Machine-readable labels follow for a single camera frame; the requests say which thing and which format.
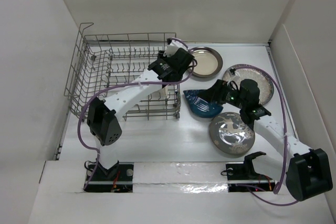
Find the blue leaf-shaped dish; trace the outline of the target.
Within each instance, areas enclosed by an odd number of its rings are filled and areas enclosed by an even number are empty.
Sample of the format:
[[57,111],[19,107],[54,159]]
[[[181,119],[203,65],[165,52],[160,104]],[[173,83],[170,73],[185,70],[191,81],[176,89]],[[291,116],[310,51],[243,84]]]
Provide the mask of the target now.
[[214,118],[221,114],[223,110],[222,105],[216,103],[209,103],[201,99],[198,94],[203,90],[184,90],[184,96],[190,110],[201,118]]

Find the cream divided plate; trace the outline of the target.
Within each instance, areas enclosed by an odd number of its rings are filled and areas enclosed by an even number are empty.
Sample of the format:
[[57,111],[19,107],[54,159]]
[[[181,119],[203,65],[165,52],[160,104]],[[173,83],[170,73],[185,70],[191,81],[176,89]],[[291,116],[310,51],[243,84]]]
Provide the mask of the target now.
[[161,88],[157,93],[158,100],[166,100],[168,97],[168,86]]

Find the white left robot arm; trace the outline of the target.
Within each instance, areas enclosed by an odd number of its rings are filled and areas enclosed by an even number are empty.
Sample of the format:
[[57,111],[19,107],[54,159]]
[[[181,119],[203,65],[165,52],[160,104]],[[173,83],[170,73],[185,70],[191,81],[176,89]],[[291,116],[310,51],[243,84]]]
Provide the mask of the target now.
[[119,124],[122,117],[152,93],[167,85],[181,83],[183,74],[196,66],[194,56],[183,48],[175,49],[169,56],[159,51],[157,56],[157,60],[132,82],[125,87],[118,86],[119,91],[104,101],[95,97],[88,106],[87,124],[100,144],[98,169],[105,180],[112,180],[117,175],[119,161],[112,153],[111,145],[122,135]]

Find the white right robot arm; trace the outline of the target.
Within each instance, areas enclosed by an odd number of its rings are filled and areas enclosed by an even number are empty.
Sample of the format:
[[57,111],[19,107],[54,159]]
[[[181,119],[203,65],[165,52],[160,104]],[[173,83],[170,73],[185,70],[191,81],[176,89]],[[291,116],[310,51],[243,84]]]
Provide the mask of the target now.
[[328,155],[322,149],[312,149],[287,134],[285,125],[279,125],[271,113],[259,102],[260,90],[256,81],[244,79],[235,89],[218,79],[198,97],[209,103],[229,103],[240,109],[242,121],[255,133],[266,139],[283,157],[278,185],[286,185],[291,196],[304,201],[332,190]]

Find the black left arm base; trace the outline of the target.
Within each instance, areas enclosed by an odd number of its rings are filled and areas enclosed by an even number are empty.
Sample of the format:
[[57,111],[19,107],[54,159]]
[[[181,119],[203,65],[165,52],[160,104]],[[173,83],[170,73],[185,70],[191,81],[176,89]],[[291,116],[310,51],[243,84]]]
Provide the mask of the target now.
[[118,163],[111,171],[104,172],[95,162],[86,161],[86,177],[83,190],[88,193],[131,193],[133,192],[134,163]]

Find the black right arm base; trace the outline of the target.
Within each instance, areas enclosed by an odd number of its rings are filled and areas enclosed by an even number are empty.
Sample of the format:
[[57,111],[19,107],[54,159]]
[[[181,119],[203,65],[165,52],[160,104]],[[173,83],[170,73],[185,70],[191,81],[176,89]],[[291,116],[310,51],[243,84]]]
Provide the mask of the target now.
[[276,185],[270,177],[255,172],[253,160],[264,156],[264,152],[256,152],[244,157],[240,163],[227,163],[221,172],[227,177],[229,193],[273,191]]

